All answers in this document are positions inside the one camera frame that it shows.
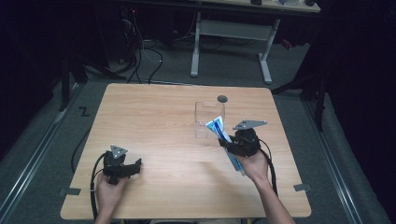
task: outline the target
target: black tape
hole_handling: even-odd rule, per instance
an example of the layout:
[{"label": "black tape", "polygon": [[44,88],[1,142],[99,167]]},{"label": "black tape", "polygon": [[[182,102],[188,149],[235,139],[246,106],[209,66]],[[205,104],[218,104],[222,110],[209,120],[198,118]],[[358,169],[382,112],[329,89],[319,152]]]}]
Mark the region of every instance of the black tape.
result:
[{"label": "black tape", "polygon": [[301,190],[305,190],[305,192],[311,190],[311,186],[309,184],[299,184],[299,185],[294,185],[294,189],[296,191],[301,191]]},{"label": "black tape", "polygon": [[58,194],[60,196],[66,196],[68,195],[79,195],[79,193],[81,192],[81,189],[72,189],[72,188],[68,188],[68,189],[60,189]]}]

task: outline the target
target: fingers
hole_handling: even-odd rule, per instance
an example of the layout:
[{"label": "fingers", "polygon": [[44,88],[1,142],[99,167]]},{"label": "fingers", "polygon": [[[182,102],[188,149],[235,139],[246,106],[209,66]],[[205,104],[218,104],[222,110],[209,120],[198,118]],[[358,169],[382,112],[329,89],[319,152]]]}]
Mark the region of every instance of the fingers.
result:
[{"label": "fingers", "polygon": [[127,180],[128,180],[128,177],[124,177],[124,178],[120,179],[120,181],[117,185],[120,185],[120,188],[123,188],[125,186]]},{"label": "fingers", "polygon": [[103,172],[99,173],[98,176],[97,176],[96,182],[97,182],[98,184],[99,184],[100,182],[102,182],[103,177],[104,177]]},{"label": "fingers", "polygon": [[237,160],[239,160],[239,161],[241,161],[242,159],[244,159],[244,157],[238,156],[238,155],[236,155],[236,154],[233,154],[233,156],[234,156]]}]

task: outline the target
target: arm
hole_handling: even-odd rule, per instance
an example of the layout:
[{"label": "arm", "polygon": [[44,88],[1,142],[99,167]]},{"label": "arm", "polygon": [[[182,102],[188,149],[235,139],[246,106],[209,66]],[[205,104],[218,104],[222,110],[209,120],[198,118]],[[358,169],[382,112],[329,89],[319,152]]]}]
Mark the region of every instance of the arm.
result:
[{"label": "arm", "polygon": [[113,212],[120,202],[122,191],[127,178],[120,179],[117,185],[108,183],[108,176],[100,173],[96,183],[96,198],[99,203],[98,217],[95,224],[108,224],[111,222]]},{"label": "arm", "polygon": [[274,193],[268,179],[268,163],[260,151],[251,157],[235,157],[242,163],[247,176],[253,181],[262,199],[265,215],[268,222],[276,223],[294,223],[289,212]]}]

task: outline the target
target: transparent container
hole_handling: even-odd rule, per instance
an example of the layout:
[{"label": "transparent container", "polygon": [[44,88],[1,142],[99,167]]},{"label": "transparent container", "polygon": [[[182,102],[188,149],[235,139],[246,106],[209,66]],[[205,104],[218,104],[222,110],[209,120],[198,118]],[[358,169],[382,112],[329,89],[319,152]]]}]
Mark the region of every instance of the transparent container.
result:
[{"label": "transparent container", "polygon": [[220,103],[196,102],[195,103],[195,137],[218,138],[215,133],[206,128],[206,124],[217,118],[225,120],[225,106]]}]

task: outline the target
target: table top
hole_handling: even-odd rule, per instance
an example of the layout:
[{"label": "table top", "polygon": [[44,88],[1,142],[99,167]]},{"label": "table top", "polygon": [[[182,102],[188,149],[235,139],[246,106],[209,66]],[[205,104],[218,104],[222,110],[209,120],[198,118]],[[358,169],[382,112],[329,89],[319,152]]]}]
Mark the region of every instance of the table top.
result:
[{"label": "table top", "polygon": [[258,191],[235,171],[218,140],[194,136],[195,103],[216,103],[219,95],[228,98],[227,134],[243,119],[268,121],[255,131],[271,148],[279,198],[293,217],[308,217],[311,208],[305,192],[293,187],[302,181],[268,89],[110,84],[70,185],[81,192],[66,196],[62,218],[92,219],[92,169],[111,145],[128,149],[125,164],[143,162],[115,218],[264,217]]},{"label": "table top", "polygon": [[250,3],[250,0],[200,0],[201,2],[218,3],[218,4],[229,4],[239,5],[244,7],[263,7],[271,9],[280,9],[286,11],[297,11],[297,12],[313,12],[319,13],[320,7],[318,4],[314,4],[312,7],[306,5],[304,0],[299,0],[297,6],[283,6],[279,1],[262,0],[261,6],[254,6]]}]

